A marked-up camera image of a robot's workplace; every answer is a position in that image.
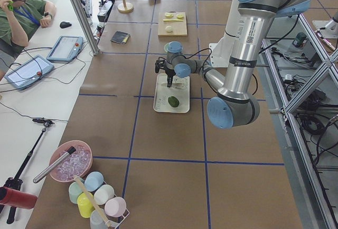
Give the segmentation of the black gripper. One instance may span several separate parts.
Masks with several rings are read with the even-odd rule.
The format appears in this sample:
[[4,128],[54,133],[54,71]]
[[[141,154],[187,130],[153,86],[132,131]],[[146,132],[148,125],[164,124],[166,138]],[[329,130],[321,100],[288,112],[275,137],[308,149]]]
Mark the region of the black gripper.
[[155,72],[157,74],[159,73],[160,69],[164,70],[167,75],[167,87],[171,87],[173,77],[175,76],[175,71],[163,57],[158,57],[158,59],[155,61]]

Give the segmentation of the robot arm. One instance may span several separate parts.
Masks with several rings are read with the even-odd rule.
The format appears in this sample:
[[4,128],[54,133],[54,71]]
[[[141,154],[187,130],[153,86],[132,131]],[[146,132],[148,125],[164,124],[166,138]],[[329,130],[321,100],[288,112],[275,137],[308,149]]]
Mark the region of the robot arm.
[[184,78],[199,74],[215,90],[209,100],[210,122],[220,128],[254,122],[260,112],[257,100],[248,92],[257,64],[262,40],[277,17],[293,16],[306,11],[311,0],[232,0],[227,28],[217,45],[227,61],[225,74],[219,73],[205,60],[191,60],[182,53],[179,42],[169,43],[167,56],[155,63],[156,71],[164,70],[167,83],[174,76]]

